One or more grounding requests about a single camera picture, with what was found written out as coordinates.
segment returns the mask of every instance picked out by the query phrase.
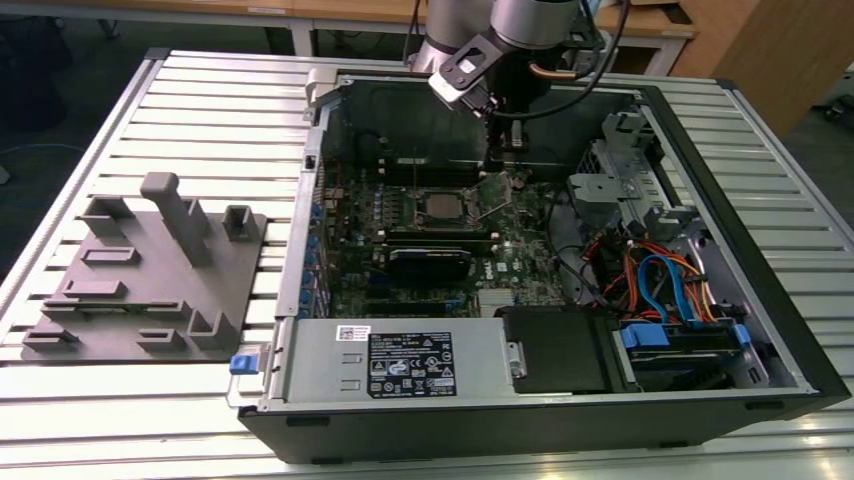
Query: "power supply label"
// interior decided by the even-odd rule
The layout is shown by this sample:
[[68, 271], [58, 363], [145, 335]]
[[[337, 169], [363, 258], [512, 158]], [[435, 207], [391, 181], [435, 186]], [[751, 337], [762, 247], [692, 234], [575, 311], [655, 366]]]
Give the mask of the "power supply label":
[[372, 333], [368, 337], [372, 398], [456, 395], [451, 333]]

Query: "copper pipe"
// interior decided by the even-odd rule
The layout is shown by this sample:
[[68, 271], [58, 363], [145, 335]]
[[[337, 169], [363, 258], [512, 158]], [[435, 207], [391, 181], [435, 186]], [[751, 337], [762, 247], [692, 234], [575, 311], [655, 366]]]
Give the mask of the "copper pipe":
[[528, 68], [533, 75], [547, 80], [575, 80], [578, 78], [578, 72], [555, 72], [554, 70], [545, 70], [535, 63], [531, 63]]

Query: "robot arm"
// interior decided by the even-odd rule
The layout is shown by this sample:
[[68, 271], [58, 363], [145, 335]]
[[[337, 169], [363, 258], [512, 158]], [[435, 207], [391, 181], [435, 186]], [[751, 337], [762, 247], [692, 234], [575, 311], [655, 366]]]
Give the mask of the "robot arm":
[[[429, 86], [449, 108], [484, 118], [489, 145], [487, 170], [500, 168], [505, 153], [527, 150], [521, 122], [544, 116], [543, 112], [528, 112], [531, 103], [548, 92], [551, 80], [574, 79], [571, 74], [554, 71], [564, 55], [602, 49], [602, 37], [584, 2], [432, 0], [429, 3], [427, 39], [411, 68], [432, 72]], [[627, 13], [628, 2], [624, 2], [620, 25]], [[610, 63], [620, 34], [622, 28], [603, 65]], [[596, 72], [590, 89], [600, 75], [602, 71]]]

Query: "slatted metal surface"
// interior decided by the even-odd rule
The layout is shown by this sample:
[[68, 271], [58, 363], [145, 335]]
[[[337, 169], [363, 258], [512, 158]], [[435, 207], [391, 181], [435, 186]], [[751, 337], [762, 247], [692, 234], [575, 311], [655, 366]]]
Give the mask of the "slatted metal surface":
[[[13, 296], [0, 323], [0, 465], [4, 478], [419, 475], [635, 478], [667, 475], [728, 478], [755, 469], [776, 478], [846, 478], [854, 461], [854, 402], [790, 422], [767, 422], [696, 448], [509, 456], [341, 467], [279, 462], [236, 420], [236, 408], [260, 394], [259, 377], [231, 377], [225, 365], [25, 366], [20, 341], [38, 320], [40, 298], [57, 287], [86, 234], [73, 220], [93, 194], [139, 198], [152, 170], [181, 176], [180, 193], [205, 211], [248, 203], [272, 220], [252, 288], [245, 343], [267, 342], [284, 255], [293, 193], [308, 124], [303, 120], [305, 73], [331, 60], [172, 52], [140, 78], [147, 93], [100, 146], [74, 194], [69, 215], [42, 239], [46, 251]], [[335, 61], [348, 68], [389, 63]], [[814, 186], [758, 135], [711, 81], [611, 76], [627, 85], [655, 83], [679, 115], [708, 167], [792, 295], [794, 302], [854, 388], [854, 252], [838, 217], [811, 195]], [[687, 198], [666, 162], [679, 196]]]

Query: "barcode sticker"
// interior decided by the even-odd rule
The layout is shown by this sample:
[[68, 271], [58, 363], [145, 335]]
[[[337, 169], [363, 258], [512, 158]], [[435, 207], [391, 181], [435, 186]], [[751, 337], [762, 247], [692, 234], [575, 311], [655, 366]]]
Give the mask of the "barcode sticker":
[[339, 342], [367, 342], [369, 334], [369, 325], [339, 325], [335, 340]]

